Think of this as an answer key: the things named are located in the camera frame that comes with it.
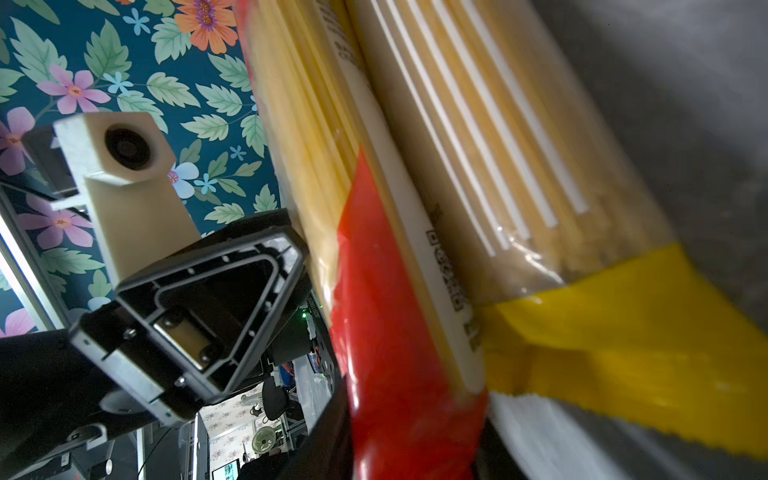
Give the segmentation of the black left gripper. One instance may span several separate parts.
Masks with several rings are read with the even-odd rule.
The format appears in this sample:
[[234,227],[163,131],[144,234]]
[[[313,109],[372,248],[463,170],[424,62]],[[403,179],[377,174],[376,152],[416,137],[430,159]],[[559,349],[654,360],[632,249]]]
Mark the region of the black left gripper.
[[124,280],[71,344],[141,410],[187,423],[267,376],[310,293],[308,254],[284,209],[237,220]]

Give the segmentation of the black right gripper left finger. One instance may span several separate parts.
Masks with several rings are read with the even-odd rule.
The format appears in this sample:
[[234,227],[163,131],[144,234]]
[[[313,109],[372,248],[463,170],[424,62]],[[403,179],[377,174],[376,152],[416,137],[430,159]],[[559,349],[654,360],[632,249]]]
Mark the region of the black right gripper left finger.
[[342,378],[309,438],[280,471],[278,479],[351,480],[354,447],[346,380]]

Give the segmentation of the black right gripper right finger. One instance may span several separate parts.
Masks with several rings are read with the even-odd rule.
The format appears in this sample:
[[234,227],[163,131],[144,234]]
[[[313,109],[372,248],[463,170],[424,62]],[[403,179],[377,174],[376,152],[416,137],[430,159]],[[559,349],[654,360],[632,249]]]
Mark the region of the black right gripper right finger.
[[489,420],[485,421],[481,433],[473,477],[476,480],[527,480]]

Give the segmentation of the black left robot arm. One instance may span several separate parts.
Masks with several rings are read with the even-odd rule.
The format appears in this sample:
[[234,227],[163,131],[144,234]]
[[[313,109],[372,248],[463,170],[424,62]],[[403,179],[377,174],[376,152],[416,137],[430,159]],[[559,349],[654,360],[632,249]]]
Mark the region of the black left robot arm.
[[184,425],[264,380],[308,248],[286,209],[237,220],[123,280],[67,330],[1,342],[1,475],[152,422]]

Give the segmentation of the yellow pasta bag left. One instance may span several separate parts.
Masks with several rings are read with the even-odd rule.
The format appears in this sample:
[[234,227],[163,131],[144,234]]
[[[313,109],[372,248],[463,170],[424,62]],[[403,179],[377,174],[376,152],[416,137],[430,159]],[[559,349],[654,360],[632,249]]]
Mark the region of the yellow pasta bag left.
[[351,1],[490,390],[758,460],[767,337],[693,266],[527,1]]

